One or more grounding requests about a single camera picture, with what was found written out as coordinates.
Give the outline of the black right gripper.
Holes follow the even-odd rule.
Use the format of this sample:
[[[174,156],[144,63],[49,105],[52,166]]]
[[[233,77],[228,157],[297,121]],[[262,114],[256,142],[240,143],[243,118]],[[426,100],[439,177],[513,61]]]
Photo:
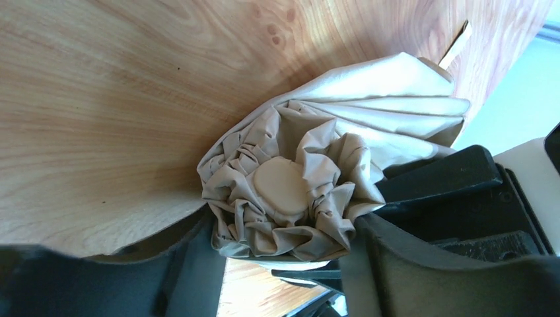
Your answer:
[[[559,258],[486,148],[393,167],[377,188],[382,218],[359,217],[339,260],[350,316],[559,315]]]

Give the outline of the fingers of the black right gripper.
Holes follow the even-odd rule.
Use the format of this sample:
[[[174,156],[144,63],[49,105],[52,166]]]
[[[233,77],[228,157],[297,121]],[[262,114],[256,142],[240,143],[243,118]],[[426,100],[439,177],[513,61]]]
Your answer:
[[[339,262],[333,260],[327,264],[306,270],[280,270],[272,269],[271,274],[288,283],[294,285],[304,285],[306,287],[321,286],[326,289],[343,294],[343,285],[341,280],[341,270]]]

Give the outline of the left gripper black finger view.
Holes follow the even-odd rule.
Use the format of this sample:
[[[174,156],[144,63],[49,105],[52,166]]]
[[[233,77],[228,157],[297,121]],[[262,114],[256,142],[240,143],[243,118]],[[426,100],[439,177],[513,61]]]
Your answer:
[[[208,207],[110,255],[1,247],[2,316],[215,316],[225,259]]]

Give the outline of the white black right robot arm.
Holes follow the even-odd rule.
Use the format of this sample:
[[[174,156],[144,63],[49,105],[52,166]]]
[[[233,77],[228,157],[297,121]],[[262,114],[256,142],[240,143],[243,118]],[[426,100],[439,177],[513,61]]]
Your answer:
[[[273,270],[326,288],[293,316],[558,316],[559,128],[492,156],[473,145],[394,169],[351,253]]]

